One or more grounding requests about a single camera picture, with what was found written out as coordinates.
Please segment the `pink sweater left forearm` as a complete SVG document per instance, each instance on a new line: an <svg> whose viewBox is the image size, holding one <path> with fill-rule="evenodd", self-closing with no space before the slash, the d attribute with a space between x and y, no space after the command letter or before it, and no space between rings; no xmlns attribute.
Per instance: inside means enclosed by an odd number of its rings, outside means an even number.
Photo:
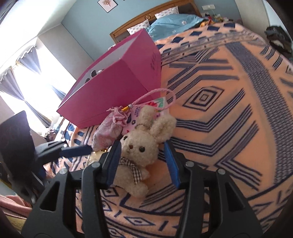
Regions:
<svg viewBox="0 0 293 238"><path fill-rule="evenodd" d="M18 195L1 195L1 209L11 217L26 219L32 206Z"/></svg>

